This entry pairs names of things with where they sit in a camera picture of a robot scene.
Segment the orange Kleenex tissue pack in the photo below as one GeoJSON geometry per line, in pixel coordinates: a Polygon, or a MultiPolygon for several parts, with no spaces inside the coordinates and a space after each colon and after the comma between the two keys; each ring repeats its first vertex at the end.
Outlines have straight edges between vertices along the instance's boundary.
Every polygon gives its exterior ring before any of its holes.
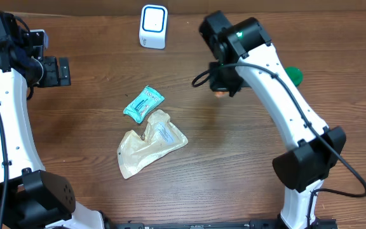
{"type": "Polygon", "coordinates": [[[228,92],[215,92],[215,96],[217,98],[223,98],[223,97],[227,97],[229,95],[228,92]]]}

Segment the green lid jar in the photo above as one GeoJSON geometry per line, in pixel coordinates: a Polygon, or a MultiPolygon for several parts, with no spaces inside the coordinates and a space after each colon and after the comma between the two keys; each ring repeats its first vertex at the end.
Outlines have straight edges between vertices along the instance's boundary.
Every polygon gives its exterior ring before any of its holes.
{"type": "Polygon", "coordinates": [[[300,69],[296,67],[286,67],[285,72],[296,87],[302,83],[303,73],[300,69]]]}

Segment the teal wet wipes pack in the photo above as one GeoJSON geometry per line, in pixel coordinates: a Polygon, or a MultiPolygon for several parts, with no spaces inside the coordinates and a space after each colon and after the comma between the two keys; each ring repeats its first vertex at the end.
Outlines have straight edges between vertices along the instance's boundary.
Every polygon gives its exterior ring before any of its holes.
{"type": "Polygon", "coordinates": [[[164,97],[154,88],[147,85],[143,91],[123,110],[136,123],[141,124],[148,113],[164,101],[164,97]]]}

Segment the beige paper pouch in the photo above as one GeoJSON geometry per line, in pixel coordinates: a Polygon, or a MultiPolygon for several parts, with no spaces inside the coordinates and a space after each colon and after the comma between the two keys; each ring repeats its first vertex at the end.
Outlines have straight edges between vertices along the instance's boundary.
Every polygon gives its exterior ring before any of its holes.
{"type": "Polygon", "coordinates": [[[184,147],[187,137],[170,121],[170,115],[158,109],[147,120],[143,135],[128,131],[118,149],[118,165],[124,179],[168,153],[184,147]]]}

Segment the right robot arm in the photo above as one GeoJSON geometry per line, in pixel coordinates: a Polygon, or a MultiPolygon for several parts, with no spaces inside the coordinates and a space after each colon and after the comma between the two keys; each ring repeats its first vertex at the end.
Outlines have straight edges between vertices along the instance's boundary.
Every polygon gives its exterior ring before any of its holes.
{"type": "Polygon", "coordinates": [[[315,216],[317,190],[346,142],[341,127],[329,128],[304,100],[282,66],[267,31],[256,18],[232,25],[223,12],[204,18],[199,32],[215,61],[205,71],[214,92],[234,96],[254,90],[276,124],[286,153],[273,159],[285,185],[277,219],[251,220],[251,228],[337,228],[334,219],[315,216]]]}

